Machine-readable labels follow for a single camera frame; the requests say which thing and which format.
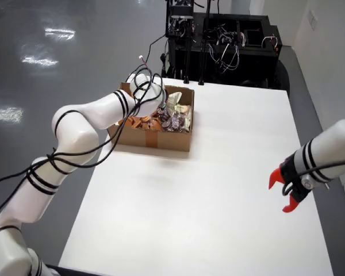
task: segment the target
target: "electronic equipment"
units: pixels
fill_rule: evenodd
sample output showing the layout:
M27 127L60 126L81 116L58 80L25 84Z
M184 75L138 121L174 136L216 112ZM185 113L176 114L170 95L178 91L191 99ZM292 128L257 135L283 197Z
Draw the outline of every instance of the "electronic equipment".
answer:
M282 41L268 16L193 13L193 19L171 16L167 5L167 77L279 88L278 57Z

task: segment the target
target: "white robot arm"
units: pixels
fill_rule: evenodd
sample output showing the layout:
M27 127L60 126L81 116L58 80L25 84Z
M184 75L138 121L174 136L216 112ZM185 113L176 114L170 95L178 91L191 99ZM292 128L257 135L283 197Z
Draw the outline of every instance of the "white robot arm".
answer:
M95 102L60 108L52 120L52 130L58 140L55 152L81 155L58 155L77 165L91 160L99 146L97 129L106 129L128 115L148 116L166 101L161 79L153 82L137 74L130 85L131 97L117 90ZM38 158L34 163L46 160ZM15 195L0 213L0 276L53 275L38 255L27 249L20 232L22 223L34 223L46 211L60 184L76 167L60 160L43 162L29 172Z
M326 186L345 174L345 120L319 134L290 155L273 171L269 189L283 183L282 194L290 194L290 204L282 210L290 213L311 190Z

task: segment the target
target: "brown cardboard box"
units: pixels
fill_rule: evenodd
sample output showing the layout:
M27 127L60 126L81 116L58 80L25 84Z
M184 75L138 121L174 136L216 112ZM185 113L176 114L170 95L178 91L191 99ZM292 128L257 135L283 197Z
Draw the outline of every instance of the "brown cardboard box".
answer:
M123 82L120 85L120 89L123 89L129 95L131 94L128 83ZM121 132L118 144L137 145L140 147L150 148L164 148L166 150L172 149L174 151L189 151L191 133L193 131L194 90L177 86L166 86L166 90L169 94L181 92L182 96L179 104L191 106L191 122L189 133L153 131L150 129L135 129L126 126ZM110 136L115 133L117 127L117 125L112 125L108 128Z

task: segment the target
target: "black metal frame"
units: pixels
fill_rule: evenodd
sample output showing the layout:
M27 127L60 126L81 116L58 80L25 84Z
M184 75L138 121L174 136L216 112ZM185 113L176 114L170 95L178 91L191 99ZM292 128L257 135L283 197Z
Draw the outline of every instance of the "black metal frame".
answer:
M169 39L169 62L176 69L176 78L181 78L181 71L183 76L188 75L190 80L199 81L202 85L204 80L207 79L209 82L232 84L232 85L242 85L241 82L247 80L255 80L258 83L258 87L273 87L274 76L277 70L277 63L279 53L282 48L282 41L278 33L276 26L270 24L268 16L249 16L249 15L239 15L239 14L209 14L207 13L194 13L193 21L195 25L194 33L192 34L192 39L194 43L191 47L187 47L185 41L182 39ZM225 73L228 81L225 80L226 76L218 75L217 77L223 77L223 79L212 79L212 68L214 67L213 61L208 60L206 43L208 42L206 36L204 36L204 30L206 28L212 28L215 22L232 22L232 30L243 31L246 38L251 37L253 39L253 34L255 37L258 36L259 41L253 43L251 40L247 39L247 44L245 47L241 45L241 38L237 36L237 43L240 52L240 65L236 71L231 71L231 73ZM253 32L255 30L251 29L251 25L259 26L260 29L258 34ZM278 38L277 50L274 49L275 40L265 40L263 42L263 47L260 45L262 39L265 36L276 36ZM212 45L214 51L219 54L223 53L224 45ZM197 67L186 67L186 54L190 53L190 64L198 64ZM230 46L227 49L227 59L230 60L235 54L235 47Z

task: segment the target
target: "gray floor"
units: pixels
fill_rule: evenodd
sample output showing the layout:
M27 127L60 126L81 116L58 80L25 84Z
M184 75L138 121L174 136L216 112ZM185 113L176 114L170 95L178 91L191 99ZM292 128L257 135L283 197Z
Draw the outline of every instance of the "gray floor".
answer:
M52 151L56 140L50 123L57 108L89 102L117 88L139 65L138 56L146 55L149 44L164 33L164 17L165 2L156 0L0 1L0 110L15 110L18 116L0 115L0 177ZM152 48L148 63L153 71L160 71L164 42ZM305 143L321 127L293 50L284 47L281 60ZM23 226L28 246L47 263L57 264L62 255L92 172L70 175L43 218ZM15 183L0 185L0 202ZM345 193L334 181L330 192L319 189L315 197L334 274L345 275ZM296 265L301 264L289 259L289 267Z

